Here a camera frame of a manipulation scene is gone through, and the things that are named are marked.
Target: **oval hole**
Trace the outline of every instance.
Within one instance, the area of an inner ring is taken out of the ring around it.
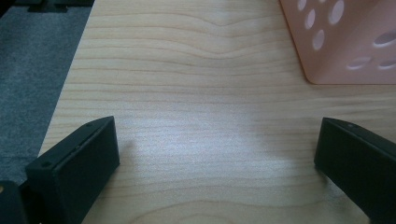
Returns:
[[[321,49],[324,43],[324,31],[319,30],[312,39],[312,45],[314,46],[315,50]]]
[[[345,5],[343,0],[339,0],[335,3],[329,15],[329,21],[331,24],[336,24],[341,20],[341,17],[343,17],[344,14],[344,7]]]
[[[374,44],[378,47],[384,47],[386,45],[391,44],[395,40],[396,40],[396,30],[392,30],[377,37],[376,40],[374,41]]]
[[[315,17],[316,17],[315,10],[314,9],[310,10],[308,15],[306,16],[306,19],[305,19],[305,28],[306,29],[311,29],[311,27],[314,25]]]
[[[357,70],[363,68],[364,65],[369,63],[373,58],[372,57],[360,57],[353,60],[351,63],[347,65],[349,70]]]
[[[300,10],[300,11],[303,11],[304,10],[304,8],[305,8],[305,6],[306,6],[306,0],[299,0],[298,1],[298,9]]]
[[[390,69],[396,67],[396,57],[386,60],[379,65],[380,69]]]

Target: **wooden table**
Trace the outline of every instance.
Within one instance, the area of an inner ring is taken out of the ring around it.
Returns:
[[[322,117],[396,140],[394,86],[306,81],[276,0],[96,0],[41,153],[114,115],[84,223],[369,223],[314,169]]]

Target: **pink container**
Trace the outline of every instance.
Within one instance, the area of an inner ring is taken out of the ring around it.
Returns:
[[[396,84],[396,0],[280,0],[316,84]]]

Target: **black plastic piece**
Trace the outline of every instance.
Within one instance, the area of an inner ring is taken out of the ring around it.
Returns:
[[[67,12],[68,7],[92,7],[94,0],[16,0],[14,6],[29,6],[29,12]]]
[[[0,0],[0,18],[8,11],[8,9],[15,3],[15,0]]]
[[[374,223],[396,223],[396,144],[356,124],[324,118],[315,165]]]
[[[26,182],[7,196],[14,198],[16,211],[23,203],[28,221],[21,223],[78,224],[119,165],[114,118],[97,119],[27,165]],[[8,203],[0,198],[0,214]],[[0,223],[16,222],[6,216]]]
[[[28,224],[20,191],[12,181],[0,181],[0,223]]]

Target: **gray floor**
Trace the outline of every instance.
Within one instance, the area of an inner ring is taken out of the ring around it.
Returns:
[[[0,180],[20,184],[44,140],[90,7],[0,18]]]

